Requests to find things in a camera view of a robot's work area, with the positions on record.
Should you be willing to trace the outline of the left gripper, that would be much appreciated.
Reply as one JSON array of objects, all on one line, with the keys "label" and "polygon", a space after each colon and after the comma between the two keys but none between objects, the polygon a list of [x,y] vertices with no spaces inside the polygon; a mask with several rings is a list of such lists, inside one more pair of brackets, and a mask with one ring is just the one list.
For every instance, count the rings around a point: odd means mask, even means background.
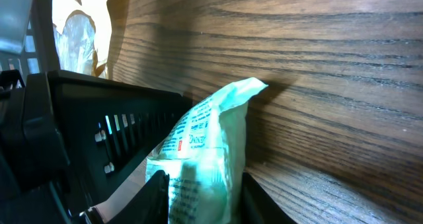
[{"label": "left gripper", "polygon": [[68,210],[102,203],[191,106],[178,93],[70,71],[2,71],[1,222],[70,223],[57,187],[66,168]]}]

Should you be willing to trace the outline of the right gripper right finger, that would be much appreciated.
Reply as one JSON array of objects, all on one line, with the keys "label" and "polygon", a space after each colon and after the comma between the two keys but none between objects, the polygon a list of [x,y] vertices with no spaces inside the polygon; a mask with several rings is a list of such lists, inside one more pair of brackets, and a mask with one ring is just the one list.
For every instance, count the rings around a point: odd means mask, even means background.
[{"label": "right gripper right finger", "polygon": [[247,172],[241,188],[242,224],[296,224]]}]

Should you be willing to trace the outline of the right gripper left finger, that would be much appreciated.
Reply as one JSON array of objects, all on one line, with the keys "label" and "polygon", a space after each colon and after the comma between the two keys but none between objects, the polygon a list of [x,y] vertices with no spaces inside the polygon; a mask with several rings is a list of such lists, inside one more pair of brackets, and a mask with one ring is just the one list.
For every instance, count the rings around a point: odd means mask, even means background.
[{"label": "right gripper left finger", "polygon": [[167,224],[169,175],[158,170],[108,224]]}]

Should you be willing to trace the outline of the teal tissue pack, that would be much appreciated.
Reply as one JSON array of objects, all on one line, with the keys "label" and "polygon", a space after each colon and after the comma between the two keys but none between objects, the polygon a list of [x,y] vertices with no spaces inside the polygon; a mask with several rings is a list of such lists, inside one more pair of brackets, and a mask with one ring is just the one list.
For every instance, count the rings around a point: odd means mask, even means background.
[{"label": "teal tissue pack", "polygon": [[240,223],[249,100],[255,77],[230,83],[191,108],[148,157],[145,178],[169,181],[169,223]]}]

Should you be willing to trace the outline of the brown white snack bag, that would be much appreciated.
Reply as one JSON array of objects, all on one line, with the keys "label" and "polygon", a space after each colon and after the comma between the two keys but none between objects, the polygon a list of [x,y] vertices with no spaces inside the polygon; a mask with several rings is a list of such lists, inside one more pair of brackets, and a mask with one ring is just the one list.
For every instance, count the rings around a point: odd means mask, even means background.
[{"label": "brown white snack bag", "polygon": [[130,0],[52,0],[60,69],[109,78],[110,47],[123,34]]}]

